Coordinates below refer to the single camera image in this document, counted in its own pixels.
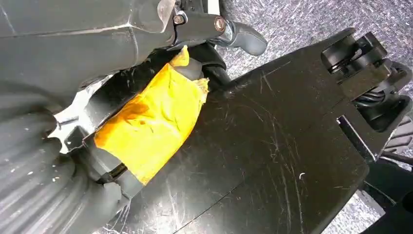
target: scratched plastic surface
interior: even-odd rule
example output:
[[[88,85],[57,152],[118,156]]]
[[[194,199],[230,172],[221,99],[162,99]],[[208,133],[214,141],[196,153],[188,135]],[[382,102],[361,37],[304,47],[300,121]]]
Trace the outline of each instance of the scratched plastic surface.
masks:
[[[273,61],[212,93],[183,147],[105,228],[150,234],[321,232],[367,166],[336,122],[357,110],[325,68],[313,67],[317,82],[302,72],[308,68],[297,69],[306,58]],[[291,82],[303,85],[289,89]],[[305,105],[297,92],[306,93]]]

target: bolt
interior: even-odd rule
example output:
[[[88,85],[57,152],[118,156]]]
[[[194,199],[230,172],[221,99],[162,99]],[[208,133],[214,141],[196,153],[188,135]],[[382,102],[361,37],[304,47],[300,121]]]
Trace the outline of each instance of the bolt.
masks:
[[[177,15],[173,17],[173,22],[175,24],[182,24],[182,23],[185,23],[185,20],[183,16]]]
[[[214,25],[215,25],[215,29],[218,32],[225,31],[225,20],[221,16],[218,16],[217,18],[215,18]]]

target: gray plastic housing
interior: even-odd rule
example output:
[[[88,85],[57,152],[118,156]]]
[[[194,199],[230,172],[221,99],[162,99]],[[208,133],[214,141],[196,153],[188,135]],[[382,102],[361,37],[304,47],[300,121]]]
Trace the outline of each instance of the gray plastic housing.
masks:
[[[83,83],[173,43],[171,3],[0,1],[0,233],[87,234],[128,202],[47,136]]]

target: gray carpet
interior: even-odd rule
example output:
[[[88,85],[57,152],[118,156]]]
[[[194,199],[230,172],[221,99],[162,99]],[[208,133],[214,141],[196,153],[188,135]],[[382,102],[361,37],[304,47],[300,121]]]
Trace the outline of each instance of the gray carpet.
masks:
[[[413,0],[223,0],[222,9],[268,40],[260,57],[218,48],[232,78],[347,27],[357,29],[356,38],[372,31],[389,58],[413,68]],[[413,85],[402,92],[413,97]],[[380,212],[366,199],[355,194],[323,234],[356,234],[375,222]]]

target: yellow tape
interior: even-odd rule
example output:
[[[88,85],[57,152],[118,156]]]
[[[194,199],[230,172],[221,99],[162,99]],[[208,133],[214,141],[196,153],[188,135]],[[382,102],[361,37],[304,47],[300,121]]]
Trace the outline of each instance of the yellow tape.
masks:
[[[189,62],[188,51],[174,64]],[[94,142],[147,184],[182,146],[207,97],[207,79],[191,81],[166,64],[146,89],[100,128]]]

